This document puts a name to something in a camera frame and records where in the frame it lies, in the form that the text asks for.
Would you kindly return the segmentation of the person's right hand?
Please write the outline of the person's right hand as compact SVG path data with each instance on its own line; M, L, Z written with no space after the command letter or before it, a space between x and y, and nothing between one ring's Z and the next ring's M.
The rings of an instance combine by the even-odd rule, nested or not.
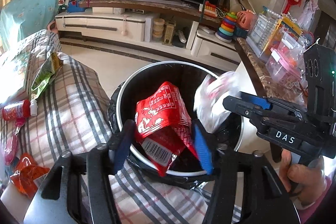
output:
M321 156L315 161L314 167L291 164L291 152L284 149L281 154L278 175L288 192L291 190L290 182L295 182L301 186L297 200L303 207L314 204L327 188L324 159Z

